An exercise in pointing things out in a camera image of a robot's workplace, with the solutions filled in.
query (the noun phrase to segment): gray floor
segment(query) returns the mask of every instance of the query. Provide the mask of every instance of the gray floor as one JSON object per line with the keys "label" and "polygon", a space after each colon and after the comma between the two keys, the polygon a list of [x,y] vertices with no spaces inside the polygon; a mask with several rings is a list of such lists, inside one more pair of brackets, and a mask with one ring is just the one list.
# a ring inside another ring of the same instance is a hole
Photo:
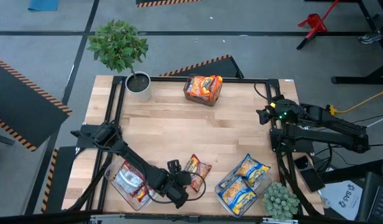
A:
{"label": "gray floor", "polygon": [[[382,14],[375,1],[364,2],[372,15]],[[93,0],[61,0],[55,12],[29,12],[28,3],[0,0],[0,30],[84,30]],[[111,19],[124,19],[144,31],[301,31],[306,28],[297,27],[297,23],[306,19],[309,13],[323,15],[329,6],[330,3],[302,0],[245,0],[242,3],[203,0],[137,9],[134,0],[101,0],[92,30]],[[383,23],[383,16],[376,22]],[[339,4],[325,24],[330,31],[369,30],[357,4]],[[299,99],[304,103],[332,104],[345,109],[383,90],[380,85],[333,85],[330,82],[332,76],[367,75],[383,64],[383,53],[378,44],[362,45],[355,37],[317,37],[302,51],[295,50],[301,37],[147,38],[147,58],[143,64],[136,65],[136,70],[152,76],[231,54],[246,77],[294,79]],[[0,36],[0,58],[60,98],[80,40],[81,37]],[[115,73],[93,61],[93,55],[85,50],[68,104],[74,112],[62,125],[57,146],[74,145],[76,139],[70,131],[78,129],[83,122],[95,75]],[[379,114],[383,114],[383,96],[339,117],[356,121]],[[383,122],[368,131],[371,144],[383,143]],[[317,144],[316,150],[324,147]],[[31,153],[18,143],[13,147],[0,144],[0,216],[22,213],[43,150],[44,147],[40,147]],[[380,159],[383,147],[361,155],[342,149],[338,152],[349,163],[360,164]],[[338,156],[334,156],[333,165],[348,166]]]}

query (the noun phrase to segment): black mat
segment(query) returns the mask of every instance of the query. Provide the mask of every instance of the black mat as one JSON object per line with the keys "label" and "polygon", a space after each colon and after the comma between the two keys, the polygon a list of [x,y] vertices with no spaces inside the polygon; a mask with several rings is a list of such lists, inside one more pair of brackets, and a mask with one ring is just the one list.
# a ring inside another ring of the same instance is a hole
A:
{"label": "black mat", "polygon": [[75,146],[60,147],[53,150],[47,185],[42,199],[42,213],[58,213],[62,210],[74,158]]}
{"label": "black mat", "polygon": [[190,65],[185,68],[180,68],[165,74],[161,77],[188,77],[190,74],[202,76],[220,75],[228,78],[239,78],[242,73],[231,55],[224,55],[205,62],[200,62],[195,65]]}
{"label": "black mat", "polygon": [[164,6],[169,4],[180,4],[180,3],[197,2],[197,1],[202,1],[202,0],[163,0],[163,1],[136,0],[136,6],[137,7]]}
{"label": "black mat", "polygon": [[71,115],[66,105],[0,60],[0,127],[36,150]]}

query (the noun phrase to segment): snack bag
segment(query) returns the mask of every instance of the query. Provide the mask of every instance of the snack bag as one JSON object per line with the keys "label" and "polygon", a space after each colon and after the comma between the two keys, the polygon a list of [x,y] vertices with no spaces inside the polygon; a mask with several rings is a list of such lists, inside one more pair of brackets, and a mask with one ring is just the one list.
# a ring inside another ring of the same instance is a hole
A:
{"label": "snack bag", "polygon": [[222,82],[223,82],[222,77],[220,76],[215,77],[214,82],[212,83],[210,88],[210,92],[211,92],[211,95],[209,98],[210,101],[215,101],[218,99],[219,93],[222,88]]}
{"label": "snack bag", "polygon": [[216,101],[221,91],[222,82],[223,79],[220,76],[194,76],[190,81],[186,94],[205,101]]}
{"label": "snack bag", "polygon": [[154,190],[151,189],[150,187],[143,186],[136,195],[136,199],[139,203],[143,204],[145,203],[148,199],[149,196],[147,195],[149,193],[151,196],[154,194]]}
{"label": "snack bag", "polygon": [[240,176],[228,188],[220,192],[219,196],[236,215],[244,212],[257,197]]}
{"label": "snack bag", "polygon": [[201,96],[201,95],[209,95],[210,87],[214,80],[215,76],[212,75],[210,77],[202,77],[195,76],[193,80],[190,82],[191,87],[190,91],[187,91],[189,95]]}
{"label": "snack bag", "polygon": [[225,189],[227,186],[232,184],[240,175],[232,174],[227,179],[219,183],[219,186],[223,189]]}
{"label": "snack bag", "polygon": [[142,187],[144,180],[141,178],[141,175],[134,172],[135,168],[132,168],[130,169],[127,166],[122,165],[121,169],[116,174],[114,181],[133,197]]}
{"label": "snack bag", "polygon": [[270,167],[259,163],[247,154],[242,160],[241,165],[236,169],[236,174],[245,177],[248,185],[254,187],[256,180],[263,176],[269,169]]}
{"label": "snack bag", "polygon": [[[212,168],[211,165],[206,165],[206,164],[200,162],[198,160],[197,156],[193,154],[185,166],[185,171],[200,174],[205,179],[205,177],[207,176],[207,174],[209,173],[211,168]],[[203,184],[203,180],[195,174],[190,174],[190,175],[191,175],[190,186],[196,192],[198,192],[200,190],[201,185]]]}

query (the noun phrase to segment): wooden tabletop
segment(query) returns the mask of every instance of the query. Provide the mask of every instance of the wooden tabletop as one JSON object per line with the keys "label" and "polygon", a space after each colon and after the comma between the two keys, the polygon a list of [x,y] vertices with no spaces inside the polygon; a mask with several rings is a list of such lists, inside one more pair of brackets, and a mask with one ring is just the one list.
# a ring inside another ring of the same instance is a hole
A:
{"label": "wooden tabletop", "polygon": [[[104,121],[110,94],[112,76],[97,76],[86,112],[87,124]],[[279,80],[280,90],[286,98],[298,101],[293,80]],[[187,202],[176,209],[174,205],[151,203],[135,212],[108,184],[105,212],[167,213],[182,215],[229,215],[219,203],[215,185],[249,153],[252,158],[271,166],[269,175],[279,181],[276,156],[271,150],[270,123],[259,124],[256,109],[263,109],[267,101],[261,98],[249,83],[224,83],[214,107],[185,99],[183,82],[152,82],[152,98],[138,102],[126,92],[120,125],[123,139],[147,162],[157,167],[167,167],[167,161],[178,159],[184,167],[192,154],[212,165],[206,177],[205,195],[194,202]],[[257,85],[265,95],[265,86]],[[114,102],[117,102],[119,86]],[[95,164],[96,149],[87,149],[74,161],[62,208],[75,203],[90,183]],[[321,213],[323,206],[318,193],[310,193],[297,172],[298,185],[307,199]],[[93,208],[97,207],[100,185],[96,188]],[[198,194],[188,187],[190,198]],[[260,198],[244,215],[263,216]]]}

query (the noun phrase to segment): plastic container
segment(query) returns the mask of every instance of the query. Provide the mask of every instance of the plastic container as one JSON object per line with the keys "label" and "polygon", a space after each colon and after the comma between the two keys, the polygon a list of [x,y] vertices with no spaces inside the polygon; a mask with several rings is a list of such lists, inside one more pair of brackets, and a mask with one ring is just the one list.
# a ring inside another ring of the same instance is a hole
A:
{"label": "plastic container", "polygon": [[[242,161],[231,171],[229,172],[219,183],[222,183],[224,180],[226,180],[230,175],[233,175],[236,171],[236,169],[241,165]],[[222,190],[224,190],[223,188],[221,188],[218,185],[215,186],[215,192],[216,192],[216,197],[218,198],[219,202],[223,205],[223,207],[233,216],[237,217],[237,218],[240,218],[244,215],[244,213],[249,209],[249,207],[251,207],[251,205],[253,203],[256,202],[256,200],[258,200],[258,198],[260,198],[264,192],[267,190],[267,188],[272,184],[272,178],[269,174],[267,174],[267,172],[262,175],[259,179],[257,179],[255,181],[255,184],[254,184],[254,187],[252,187],[251,189],[255,192],[256,194],[256,198],[251,201],[249,204],[246,205],[246,209],[241,212],[240,214],[236,215],[229,207],[228,205],[226,204],[226,202],[223,201],[223,199],[218,195],[219,192],[221,192]]]}
{"label": "plastic container", "polygon": [[[136,195],[131,196],[128,192],[126,192],[117,182],[115,182],[115,178],[119,170],[121,169],[122,164],[124,163],[125,159],[120,158],[110,164],[110,166],[106,169],[104,172],[105,178],[110,182],[110,184],[118,191],[119,194],[125,199],[126,202],[135,210],[139,211],[143,207],[148,206],[151,203],[151,199],[146,200],[144,203],[140,203],[137,200]],[[154,192],[153,195],[151,195],[153,198],[157,196],[157,193]]]}
{"label": "plastic container", "polygon": [[185,84],[185,87],[183,87],[183,92],[185,94],[185,98],[188,99],[188,100],[192,100],[194,102],[197,102],[197,103],[201,103],[201,104],[204,104],[206,106],[214,106],[215,103],[217,102],[217,100],[219,99],[219,97],[215,100],[215,101],[206,101],[198,96],[190,96],[189,94],[186,93],[187,89],[189,88],[190,86],[190,82],[193,80],[193,77],[194,76],[198,76],[197,74],[190,74],[187,81],[186,81],[186,84]]}

